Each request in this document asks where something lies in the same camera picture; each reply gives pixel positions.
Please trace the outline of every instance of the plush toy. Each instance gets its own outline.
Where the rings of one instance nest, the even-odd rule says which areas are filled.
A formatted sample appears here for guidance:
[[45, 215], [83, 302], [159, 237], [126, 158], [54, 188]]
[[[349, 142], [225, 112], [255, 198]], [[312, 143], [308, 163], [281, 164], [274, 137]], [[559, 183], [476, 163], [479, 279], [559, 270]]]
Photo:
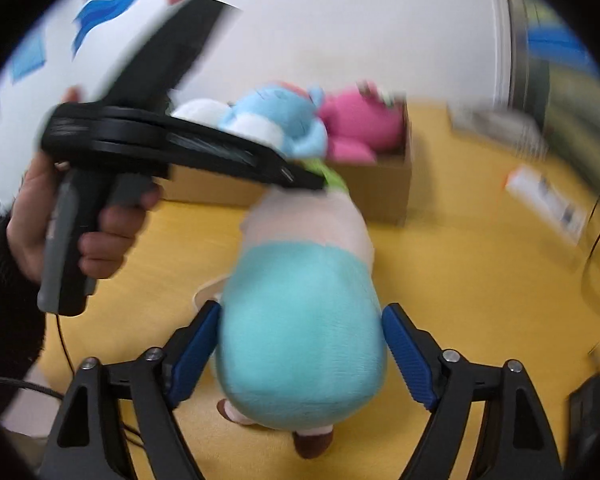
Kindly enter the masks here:
[[270, 84], [236, 102], [219, 128], [266, 144], [285, 158], [322, 158], [327, 153], [327, 132], [316, 113], [323, 99], [319, 88], [307, 92]]
[[318, 111], [329, 135], [328, 159], [375, 164], [376, 152], [400, 146], [404, 136], [404, 99], [372, 83], [327, 96]]
[[217, 128], [230, 109], [228, 104], [213, 99], [193, 99], [177, 107], [171, 115], [186, 121]]
[[228, 421], [293, 433], [304, 458], [378, 392], [386, 365], [374, 248], [347, 187], [271, 189], [242, 224], [234, 271], [196, 294], [222, 305], [215, 373]]

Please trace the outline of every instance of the black device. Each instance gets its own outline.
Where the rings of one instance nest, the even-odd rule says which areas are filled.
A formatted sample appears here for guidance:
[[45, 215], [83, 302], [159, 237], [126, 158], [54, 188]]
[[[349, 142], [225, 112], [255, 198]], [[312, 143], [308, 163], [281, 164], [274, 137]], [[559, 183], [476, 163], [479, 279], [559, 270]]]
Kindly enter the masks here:
[[83, 313], [95, 280], [78, 266], [78, 240], [98, 230], [111, 204], [133, 205], [173, 164], [275, 184], [318, 190], [324, 178], [287, 162], [275, 150], [164, 114], [167, 92], [200, 53], [231, 7], [189, 0], [138, 50], [94, 103], [65, 103], [51, 114], [41, 147], [71, 170], [62, 182], [45, 247], [40, 310]]
[[[207, 301], [193, 322], [163, 348], [135, 361], [103, 365], [85, 359], [64, 396], [40, 469], [44, 480], [134, 480], [118, 411], [133, 401], [156, 480], [204, 480], [173, 410], [188, 399], [218, 341], [221, 307]], [[429, 423], [400, 480], [446, 480], [456, 461], [472, 402], [485, 401], [469, 480], [557, 480], [560, 459], [538, 395], [520, 362], [473, 364], [442, 351], [416, 329], [399, 304], [385, 308], [384, 333]]]
[[598, 345], [589, 351], [595, 373], [567, 398], [568, 440], [564, 471], [576, 472], [587, 461], [589, 451], [600, 437], [600, 356]]

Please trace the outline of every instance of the blue logo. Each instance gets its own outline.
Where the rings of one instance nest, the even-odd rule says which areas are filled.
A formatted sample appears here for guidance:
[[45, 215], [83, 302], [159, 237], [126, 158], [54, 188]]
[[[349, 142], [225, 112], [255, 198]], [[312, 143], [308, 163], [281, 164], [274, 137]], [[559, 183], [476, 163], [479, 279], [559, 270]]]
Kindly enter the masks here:
[[89, 31], [98, 25], [109, 22], [123, 14], [135, 0], [91, 0], [78, 13], [75, 21], [79, 24], [74, 40], [74, 56], [80, 49]]
[[46, 63], [42, 27], [30, 30], [11, 56], [11, 78], [14, 83], [42, 68]]

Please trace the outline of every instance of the yellow floor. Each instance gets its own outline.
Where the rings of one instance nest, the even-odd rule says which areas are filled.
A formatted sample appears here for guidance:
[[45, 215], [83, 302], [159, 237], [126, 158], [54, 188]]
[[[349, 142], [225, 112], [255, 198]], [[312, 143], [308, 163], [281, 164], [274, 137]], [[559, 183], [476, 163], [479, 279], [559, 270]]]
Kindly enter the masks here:
[[[600, 343], [600, 245], [582, 280], [600, 214], [580, 246], [569, 247], [502, 191], [519, 159], [454, 136], [442, 107], [410, 105], [410, 116], [410, 219], [402, 229], [370, 228], [381, 302], [398, 301], [443, 348], [456, 348], [474, 362], [521, 360], [562, 450], [565, 396], [591, 372], [586, 353]], [[540, 166], [556, 187], [591, 207], [594, 197], [565, 164], [550, 159]], [[100, 284], [83, 316], [63, 321], [74, 362], [90, 355], [106, 363], [135, 358], [188, 324], [196, 288], [231, 269], [243, 215], [230, 208], [164, 204], [120, 275]], [[69, 374], [53, 328], [42, 368], [52, 386], [66, 388]], [[215, 410], [218, 399], [206, 371], [192, 399], [176, 412], [210, 480], [395, 479], [427, 421], [393, 362], [380, 395], [339, 425], [333, 447], [313, 462], [294, 454], [288, 434], [225, 422]], [[124, 410], [134, 422], [129, 406]], [[479, 423], [477, 407], [454, 479], [465, 478]], [[133, 454], [139, 477], [151, 478], [142, 453]]]

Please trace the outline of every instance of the turquoise plush body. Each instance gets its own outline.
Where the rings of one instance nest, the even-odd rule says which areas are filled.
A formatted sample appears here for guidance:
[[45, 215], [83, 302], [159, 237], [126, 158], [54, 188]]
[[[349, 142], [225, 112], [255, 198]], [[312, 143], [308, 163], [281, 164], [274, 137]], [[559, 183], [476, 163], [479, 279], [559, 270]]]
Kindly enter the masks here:
[[287, 431], [327, 426], [380, 389], [378, 297], [352, 253], [314, 242], [250, 248], [221, 302], [218, 379], [256, 422]]

